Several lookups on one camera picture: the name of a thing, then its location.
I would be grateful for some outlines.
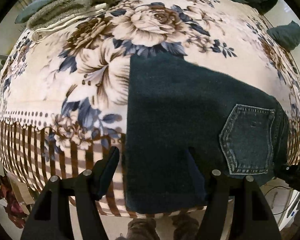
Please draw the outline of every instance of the bed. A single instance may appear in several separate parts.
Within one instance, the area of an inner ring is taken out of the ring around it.
[[[300,162],[300,75],[267,28],[255,9],[230,0],[121,0],[40,43],[26,29],[0,75],[0,162],[40,192],[52,175],[91,169],[111,146],[124,151],[134,53],[183,57],[275,97],[290,121],[287,161]],[[101,215],[180,212],[127,210],[124,174],[120,161]]]

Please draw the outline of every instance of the metal screw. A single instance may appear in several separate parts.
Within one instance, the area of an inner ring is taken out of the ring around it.
[[[253,179],[253,177],[251,175],[248,175],[246,177],[246,180],[249,181],[249,182],[252,182],[254,179]]]
[[[52,176],[52,177],[50,178],[50,180],[51,180],[52,182],[56,182],[58,179],[59,179],[59,177],[56,176],[56,175],[54,175],[54,176]]]
[[[221,175],[221,171],[219,171],[219,170],[213,170],[213,171],[212,171],[212,174],[213,174],[214,176],[220,176],[220,175]]]
[[[91,173],[92,173],[92,170],[85,170],[83,172],[84,176],[89,176],[89,175],[91,175]]]

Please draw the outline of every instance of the red object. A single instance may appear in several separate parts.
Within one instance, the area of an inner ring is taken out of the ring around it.
[[[0,186],[0,199],[4,198],[8,203],[4,209],[8,214],[9,219],[18,228],[24,228],[26,223],[25,218],[28,216],[23,212],[19,205],[7,176],[0,176]]]

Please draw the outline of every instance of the black cable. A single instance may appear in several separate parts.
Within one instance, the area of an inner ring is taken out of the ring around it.
[[[292,205],[292,203],[294,203],[294,201],[295,201],[295,199],[297,198],[298,195],[299,195],[299,194],[297,193],[296,196],[294,197],[294,199],[292,200],[292,202],[290,203],[290,205],[289,205],[285,210],[283,210],[282,212],[280,212],[280,213],[278,213],[278,214],[273,214],[273,215],[274,215],[274,216],[275,216],[275,215],[280,215],[280,214],[284,213],[285,211],[287,211],[287,210],[290,208],[290,206]]]
[[[273,187],[272,189],[270,189],[270,190],[265,194],[265,196],[266,196],[271,190],[273,190],[273,189],[275,189],[275,188],[278,188],[278,187],[283,187],[283,188],[286,188],[286,189],[292,189],[292,188],[284,187],[284,186],[276,186],[276,187]]]

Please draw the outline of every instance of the fabric fold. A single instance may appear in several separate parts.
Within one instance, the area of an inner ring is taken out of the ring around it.
[[[102,4],[98,4],[96,6],[93,6],[87,12],[70,15],[70,16],[68,16],[46,28],[36,29],[32,33],[31,38],[34,42],[39,43],[39,42],[43,41],[49,35],[57,32],[61,29],[64,29],[64,28],[68,27],[69,25],[71,25],[81,19],[97,16],[97,15],[104,13],[106,11],[106,8],[107,8],[107,4],[102,3]]]
[[[117,0],[56,0],[30,17],[27,22],[29,29],[46,28],[66,17],[84,13],[99,3],[112,4]]]

